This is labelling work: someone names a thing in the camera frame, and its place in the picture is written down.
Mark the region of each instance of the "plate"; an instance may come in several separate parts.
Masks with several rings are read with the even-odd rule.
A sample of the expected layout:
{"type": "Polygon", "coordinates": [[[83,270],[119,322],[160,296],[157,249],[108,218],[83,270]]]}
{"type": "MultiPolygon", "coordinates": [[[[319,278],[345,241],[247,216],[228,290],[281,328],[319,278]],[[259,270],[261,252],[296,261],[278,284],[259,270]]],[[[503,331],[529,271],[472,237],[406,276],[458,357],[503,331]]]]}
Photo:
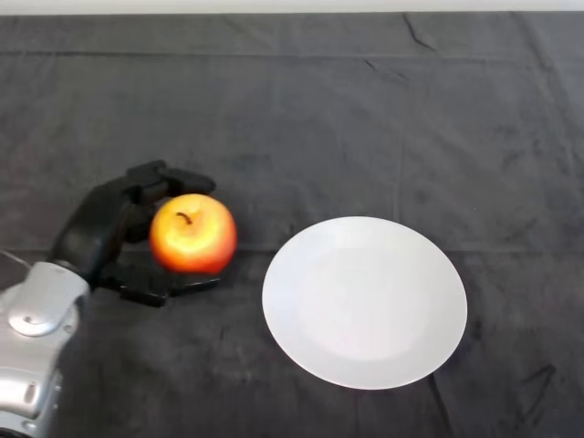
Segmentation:
{"type": "Polygon", "coordinates": [[[310,226],[278,251],[263,307],[282,350],[325,381],[395,388],[438,369],[466,324],[463,282],[412,229],[372,217],[310,226]]]}

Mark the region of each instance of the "white wall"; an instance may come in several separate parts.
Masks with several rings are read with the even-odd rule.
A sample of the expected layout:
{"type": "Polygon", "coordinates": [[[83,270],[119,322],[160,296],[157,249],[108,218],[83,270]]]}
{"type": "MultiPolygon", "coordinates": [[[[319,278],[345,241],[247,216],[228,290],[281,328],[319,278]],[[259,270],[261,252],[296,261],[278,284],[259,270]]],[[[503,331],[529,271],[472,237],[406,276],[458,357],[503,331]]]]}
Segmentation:
{"type": "Polygon", "coordinates": [[[0,0],[0,15],[584,10],[584,0],[0,0]]]}

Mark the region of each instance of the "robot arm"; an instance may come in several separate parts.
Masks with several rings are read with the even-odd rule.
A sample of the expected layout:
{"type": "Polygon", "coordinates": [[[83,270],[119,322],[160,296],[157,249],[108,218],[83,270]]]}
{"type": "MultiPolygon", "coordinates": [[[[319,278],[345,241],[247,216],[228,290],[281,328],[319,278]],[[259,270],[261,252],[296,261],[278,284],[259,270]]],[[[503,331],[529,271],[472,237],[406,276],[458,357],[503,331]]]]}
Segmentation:
{"type": "Polygon", "coordinates": [[[168,297],[213,286],[217,278],[173,276],[117,263],[124,242],[148,238],[154,203],[208,194],[213,180],[164,162],[128,170],[93,189],[59,234],[46,262],[0,294],[0,438],[46,436],[61,389],[57,360],[76,332],[95,287],[162,306],[168,297]]]}

